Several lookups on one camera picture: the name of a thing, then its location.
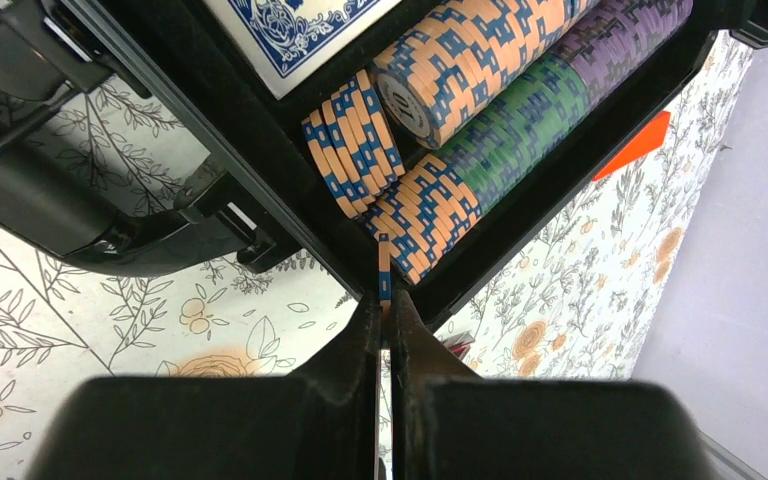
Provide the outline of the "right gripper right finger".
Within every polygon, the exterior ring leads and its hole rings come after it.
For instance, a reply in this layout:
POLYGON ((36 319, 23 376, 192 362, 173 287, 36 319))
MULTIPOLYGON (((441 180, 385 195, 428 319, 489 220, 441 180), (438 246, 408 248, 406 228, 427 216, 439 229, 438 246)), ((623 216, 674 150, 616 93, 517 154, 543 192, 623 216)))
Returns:
POLYGON ((635 381, 481 377, 425 327, 389 312, 397 479, 710 479, 698 429, 665 388, 635 381))

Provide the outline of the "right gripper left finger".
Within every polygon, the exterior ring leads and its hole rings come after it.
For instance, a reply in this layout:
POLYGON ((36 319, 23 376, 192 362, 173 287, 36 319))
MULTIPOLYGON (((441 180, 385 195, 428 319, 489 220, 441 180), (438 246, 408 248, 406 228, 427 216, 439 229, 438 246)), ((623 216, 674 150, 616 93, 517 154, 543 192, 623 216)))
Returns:
POLYGON ((284 376, 98 377, 59 409, 32 479, 378 479, 382 310, 284 376))

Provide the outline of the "poker chip with die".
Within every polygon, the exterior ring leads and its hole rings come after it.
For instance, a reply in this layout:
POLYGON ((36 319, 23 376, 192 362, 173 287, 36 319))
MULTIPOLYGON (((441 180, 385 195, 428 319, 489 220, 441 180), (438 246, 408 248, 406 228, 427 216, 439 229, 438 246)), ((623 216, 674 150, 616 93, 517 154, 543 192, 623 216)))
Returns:
POLYGON ((379 233, 377 236, 378 244, 378 298, 382 309, 382 319, 389 316, 392 304, 392 278, 391 278, 391 255, 390 241, 387 233, 379 233))

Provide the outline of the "black poker chip case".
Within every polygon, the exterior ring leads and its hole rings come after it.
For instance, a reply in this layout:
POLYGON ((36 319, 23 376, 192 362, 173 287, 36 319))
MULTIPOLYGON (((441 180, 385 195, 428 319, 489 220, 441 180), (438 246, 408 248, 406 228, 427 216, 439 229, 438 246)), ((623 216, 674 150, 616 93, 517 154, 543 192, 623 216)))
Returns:
MULTIPOLYGON (((310 157, 291 130, 372 50, 429 9, 400 7, 362 36, 311 86, 287 102, 259 100, 232 70, 203 17, 179 2, 126 9, 117 1, 60 1, 78 35, 100 41, 126 64, 142 92, 156 95, 208 149, 172 209, 133 217, 28 143, 62 105, 55 97, 12 126, 0 123, 0 227, 58 260, 124 277, 171 274, 233 253, 262 273, 309 250, 369 311, 373 243, 339 218, 314 183, 310 157)), ((575 128, 412 288, 419 317, 437 329, 577 194, 587 177, 638 133, 700 71, 719 30, 768 47, 768 1, 698 1, 688 22, 575 128)))

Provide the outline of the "blue playing card deck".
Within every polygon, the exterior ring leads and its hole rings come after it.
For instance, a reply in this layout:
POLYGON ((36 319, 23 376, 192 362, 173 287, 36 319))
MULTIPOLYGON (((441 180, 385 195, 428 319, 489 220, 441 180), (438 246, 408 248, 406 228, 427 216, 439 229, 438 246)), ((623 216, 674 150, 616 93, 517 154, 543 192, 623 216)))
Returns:
POLYGON ((205 2, 278 100, 398 4, 397 0, 205 2))

